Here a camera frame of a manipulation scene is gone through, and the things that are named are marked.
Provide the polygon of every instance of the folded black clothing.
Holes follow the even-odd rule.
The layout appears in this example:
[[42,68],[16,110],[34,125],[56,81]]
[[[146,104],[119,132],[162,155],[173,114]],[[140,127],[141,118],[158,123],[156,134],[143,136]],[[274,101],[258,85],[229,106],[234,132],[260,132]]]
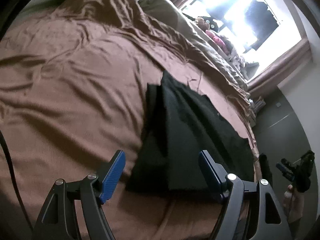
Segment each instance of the folded black clothing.
[[242,180],[253,181],[253,156],[210,102],[164,71],[161,85],[148,84],[146,136],[126,189],[135,192],[205,190],[198,154]]

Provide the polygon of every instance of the silver bolt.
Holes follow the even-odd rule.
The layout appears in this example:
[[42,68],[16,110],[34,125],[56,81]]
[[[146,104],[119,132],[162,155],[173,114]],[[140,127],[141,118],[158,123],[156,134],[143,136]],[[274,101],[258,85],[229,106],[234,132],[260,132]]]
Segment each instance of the silver bolt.
[[262,179],[260,180],[260,182],[262,185],[265,185],[265,186],[269,184],[269,182],[266,179]]
[[88,179],[95,179],[96,177],[97,177],[97,174],[95,174],[95,173],[90,173],[88,175]]
[[235,179],[237,178],[237,176],[236,176],[235,174],[233,174],[233,173],[229,173],[229,174],[227,175],[227,177],[228,177],[228,179],[230,179],[230,180],[235,180]]
[[61,185],[63,184],[63,179],[57,179],[56,180],[56,185]]

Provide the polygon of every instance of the black cable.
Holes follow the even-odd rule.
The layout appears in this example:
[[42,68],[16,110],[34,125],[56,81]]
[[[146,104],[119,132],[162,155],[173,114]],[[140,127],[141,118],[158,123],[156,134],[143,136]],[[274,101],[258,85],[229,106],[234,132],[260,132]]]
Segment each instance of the black cable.
[[33,231],[33,227],[32,227],[31,221],[29,219],[29,216],[27,214],[26,208],[25,208],[25,206],[23,204],[23,201],[22,201],[20,193],[19,193],[19,189],[18,189],[18,185],[17,185],[17,181],[16,181],[16,176],[14,174],[14,169],[13,169],[13,164],[12,164],[10,152],[9,152],[7,143],[5,142],[3,134],[2,134],[1,131],[0,131],[0,144],[1,144],[2,150],[4,152],[4,156],[5,156],[6,160],[7,160],[7,164],[8,164],[8,167],[9,167],[9,172],[10,172],[10,177],[11,177],[12,185],[13,185],[13,188],[14,188],[14,192],[16,193],[16,196],[17,196],[17,199],[19,201],[19,204],[20,204],[20,207],[22,209],[22,212],[24,214],[24,217],[26,218],[28,226],[29,226],[29,228],[30,228],[30,230],[32,232]]

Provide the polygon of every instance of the bedspread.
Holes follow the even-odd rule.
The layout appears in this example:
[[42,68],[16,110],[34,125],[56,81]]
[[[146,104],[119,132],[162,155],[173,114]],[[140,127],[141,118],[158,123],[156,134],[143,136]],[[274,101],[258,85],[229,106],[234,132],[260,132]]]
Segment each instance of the bedspread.
[[[249,138],[257,160],[245,94],[135,0],[66,0],[7,32],[0,43],[0,130],[33,223],[56,179],[80,180],[122,149],[124,174],[104,205],[116,239],[210,234],[218,204],[124,190],[142,145],[147,83],[160,84],[163,70],[208,95],[239,135]],[[2,153],[0,176],[0,231],[30,239]],[[81,215],[79,226],[88,239]]]

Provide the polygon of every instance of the floor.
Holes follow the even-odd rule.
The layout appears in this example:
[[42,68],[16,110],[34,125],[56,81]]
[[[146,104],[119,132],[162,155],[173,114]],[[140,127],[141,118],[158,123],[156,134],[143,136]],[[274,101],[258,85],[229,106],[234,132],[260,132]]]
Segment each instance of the floor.
[[[284,192],[290,183],[276,168],[276,163],[282,158],[291,162],[298,160],[310,150],[310,145],[299,119],[279,89],[264,100],[266,106],[257,114],[257,125],[252,130],[259,152],[268,157],[273,174],[273,190],[282,203]],[[318,186],[315,167],[310,180],[311,187],[305,193],[303,217],[298,231],[299,239],[308,233],[316,221]]]

